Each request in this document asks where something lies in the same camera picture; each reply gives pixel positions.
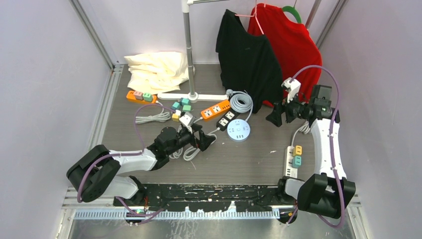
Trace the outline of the black power strip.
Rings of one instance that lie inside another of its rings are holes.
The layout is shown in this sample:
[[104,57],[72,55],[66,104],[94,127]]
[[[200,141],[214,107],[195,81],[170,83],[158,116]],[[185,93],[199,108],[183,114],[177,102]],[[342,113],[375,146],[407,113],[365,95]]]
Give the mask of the black power strip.
[[233,109],[230,109],[229,111],[225,112],[222,117],[216,122],[216,127],[220,131],[225,131],[228,127],[228,124],[235,120],[240,113],[234,111]]

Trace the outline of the round blue power strip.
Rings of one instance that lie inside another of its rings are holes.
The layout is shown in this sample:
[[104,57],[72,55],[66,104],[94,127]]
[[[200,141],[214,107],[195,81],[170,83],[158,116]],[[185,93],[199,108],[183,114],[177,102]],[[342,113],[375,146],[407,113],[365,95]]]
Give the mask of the round blue power strip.
[[235,142],[245,141],[250,136],[250,126],[243,119],[234,119],[227,126],[227,134]]

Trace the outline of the orange power strip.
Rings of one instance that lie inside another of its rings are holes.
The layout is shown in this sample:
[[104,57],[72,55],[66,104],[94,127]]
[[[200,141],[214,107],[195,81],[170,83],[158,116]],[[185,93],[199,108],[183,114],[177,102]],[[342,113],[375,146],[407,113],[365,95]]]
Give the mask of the orange power strip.
[[129,102],[143,105],[157,103],[157,96],[148,92],[129,91],[126,95],[126,99]]
[[201,111],[201,118],[204,121],[209,121],[213,118],[220,117],[228,110],[231,109],[229,100],[224,100],[218,104],[215,104],[212,107],[209,107],[203,111]]

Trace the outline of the yellow usb charger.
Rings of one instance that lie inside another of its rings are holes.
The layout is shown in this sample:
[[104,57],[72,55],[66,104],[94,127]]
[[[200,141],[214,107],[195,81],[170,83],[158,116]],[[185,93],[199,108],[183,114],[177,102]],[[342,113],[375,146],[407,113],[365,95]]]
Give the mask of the yellow usb charger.
[[171,119],[174,122],[179,122],[180,121],[180,117],[181,117],[180,114],[172,114]]

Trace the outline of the white usb power strip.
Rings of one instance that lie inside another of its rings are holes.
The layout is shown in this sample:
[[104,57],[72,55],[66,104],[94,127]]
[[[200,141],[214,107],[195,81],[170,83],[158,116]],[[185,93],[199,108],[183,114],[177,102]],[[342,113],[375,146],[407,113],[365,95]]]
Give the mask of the white usb power strip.
[[293,148],[294,148],[294,146],[288,146],[285,150],[284,176],[298,178],[298,169],[299,168],[293,168],[292,167]]

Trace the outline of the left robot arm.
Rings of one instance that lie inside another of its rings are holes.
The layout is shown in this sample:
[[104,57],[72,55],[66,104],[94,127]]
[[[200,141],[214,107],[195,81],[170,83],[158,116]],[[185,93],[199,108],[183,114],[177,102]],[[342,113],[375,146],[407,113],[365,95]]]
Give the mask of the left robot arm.
[[158,170],[169,162],[170,155],[185,146],[205,151],[215,140],[215,136],[205,134],[198,124],[192,129],[164,127],[153,143],[140,151],[109,150],[99,144],[71,166],[66,176],[77,190],[79,203],[106,195],[127,199],[138,206],[145,199],[142,184],[134,177],[121,177],[121,174]]

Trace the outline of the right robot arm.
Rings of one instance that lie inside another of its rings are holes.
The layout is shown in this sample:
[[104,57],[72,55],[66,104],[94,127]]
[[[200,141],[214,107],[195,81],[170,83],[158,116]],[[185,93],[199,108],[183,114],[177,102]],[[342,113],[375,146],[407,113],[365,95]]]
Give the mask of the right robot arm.
[[341,163],[338,142],[340,117],[338,110],[331,107],[332,88],[314,85],[311,98],[305,103],[299,100],[299,87],[284,83],[287,97],[274,103],[274,109],[266,120],[280,127],[281,115],[285,114],[287,123],[294,119],[308,122],[314,140],[315,172],[307,181],[284,176],[279,181],[276,197],[281,204],[287,205],[295,199],[299,210],[341,219],[356,192],[356,186],[347,180]]

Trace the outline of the yellow charger on white strip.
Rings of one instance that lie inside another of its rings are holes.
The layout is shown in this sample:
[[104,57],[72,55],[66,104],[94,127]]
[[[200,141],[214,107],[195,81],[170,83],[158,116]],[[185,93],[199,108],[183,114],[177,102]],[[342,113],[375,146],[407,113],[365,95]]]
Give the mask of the yellow charger on white strip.
[[293,148],[293,152],[292,152],[293,157],[296,157],[296,156],[301,156],[301,155],[302,155],[302,153],[303,153],[302,146],[300,146],[300,145],[296,145],[296,146],[294,146],[294,148]]

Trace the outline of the white clothes rack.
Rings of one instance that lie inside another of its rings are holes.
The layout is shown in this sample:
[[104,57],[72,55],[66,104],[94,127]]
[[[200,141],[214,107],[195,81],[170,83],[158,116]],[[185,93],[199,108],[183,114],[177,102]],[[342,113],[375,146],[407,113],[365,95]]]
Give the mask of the white clothes rack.
[[188,63],[188,82],[189,82],[189,93],[177,94],[177,93],[159,93],[157,98],[160,100],[179,100],[180,98],[187,98],[190,102],[195,103],[198,101],[207,102],[221,102],[228,100],[228,95],[207,95],[198,94],[195,90],[194,84],[194,64],[192,55],[192,41],[191,41],[191,27],[190,27],[190,6],[194,4],[201,4],[207,2],[218,2],[217,0],[181,0],[181,7],[184,20],[184,34],[186,42],[186,54]]

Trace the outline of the black t-shirt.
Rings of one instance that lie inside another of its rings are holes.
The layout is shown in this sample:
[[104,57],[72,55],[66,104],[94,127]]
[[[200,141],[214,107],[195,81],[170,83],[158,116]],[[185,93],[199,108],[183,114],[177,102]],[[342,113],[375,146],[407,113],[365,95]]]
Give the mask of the black t-shirt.
[[282,70],[268,38],[248,33],[228,9],[221,20],[215,51],[222,85],[227,90],[247,92],[254,114],[264,101],[274,103],[283,98]]

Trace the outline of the pink charger on far strip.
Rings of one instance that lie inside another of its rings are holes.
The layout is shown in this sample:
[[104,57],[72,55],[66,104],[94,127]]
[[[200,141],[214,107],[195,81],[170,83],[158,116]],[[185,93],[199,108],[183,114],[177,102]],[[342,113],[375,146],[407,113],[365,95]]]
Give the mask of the pink charger on far strip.
[[133,95],[134,95],[134,97],[135,97],[136,100],[140,100],[140,101],[143,100],[143,93],[142,92],[140,92],[140,91],[134,91]]

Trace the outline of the cream folded cloth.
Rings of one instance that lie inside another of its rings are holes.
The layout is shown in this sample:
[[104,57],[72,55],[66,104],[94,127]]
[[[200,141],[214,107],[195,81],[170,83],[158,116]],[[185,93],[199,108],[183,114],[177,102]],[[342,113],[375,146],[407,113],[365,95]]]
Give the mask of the cream folded cloth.
[[179,91],[188,81],[188,61],[181,52],[151,52],[125,56],[131,73],[128,88],[153,95]]

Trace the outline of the pink hanger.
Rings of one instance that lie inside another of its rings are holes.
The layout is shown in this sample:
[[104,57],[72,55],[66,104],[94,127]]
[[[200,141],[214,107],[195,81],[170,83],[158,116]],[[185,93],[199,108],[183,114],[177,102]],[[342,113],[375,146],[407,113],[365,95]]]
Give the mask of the pink hanger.
[[265,34],[265,32],[263,31],[262,26],[261,26],[261,24],[260,24],[260,22],[259,22],[259,19],[258,19],[258,5],[259,5],[259,3],[258,3],[258,1],[256,0],[256,1],[255,1],[255,6],[254,6],[254,12],[253,12],[253,14],[252,14],[252,15],[243,15],[243,14],[238,14],[238,13],[236,13],[236,14],[235,14],[235,16],[238,16],[238,17],[248,17],[248,18],[250,18],[250,19],[255,19],[255,22],[256,22],[256,24],[257,24],[257,26],[258,26],[258,28],[259,28],[259,30],[260,30],[260,32],[261,32],[261,34],[262,34],[262,35],[264,35],[264,34]]

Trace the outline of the green hanger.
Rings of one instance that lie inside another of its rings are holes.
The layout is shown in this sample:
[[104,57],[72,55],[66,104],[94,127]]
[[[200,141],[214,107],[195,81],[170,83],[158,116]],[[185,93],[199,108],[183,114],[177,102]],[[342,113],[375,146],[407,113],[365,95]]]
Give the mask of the green hanger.
[[281,9],[284,13],[287,13],[292,17],[292,19],[290,21],[295,22],[297,24],[302,24],[302,18],[300,16],[300,13],[296,9],[297,2],[298,1],[295,0],[293,5],[286,5],[286,6],[282,7]]

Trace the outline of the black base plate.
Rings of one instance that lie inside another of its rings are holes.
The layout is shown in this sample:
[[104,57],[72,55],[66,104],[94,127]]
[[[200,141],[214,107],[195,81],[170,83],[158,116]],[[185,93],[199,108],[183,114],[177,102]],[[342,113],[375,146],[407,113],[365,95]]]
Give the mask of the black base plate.
[[293,198],[276,185],[145,184],[139,199],[124,204],[156,220],[277,219],[293,223]]

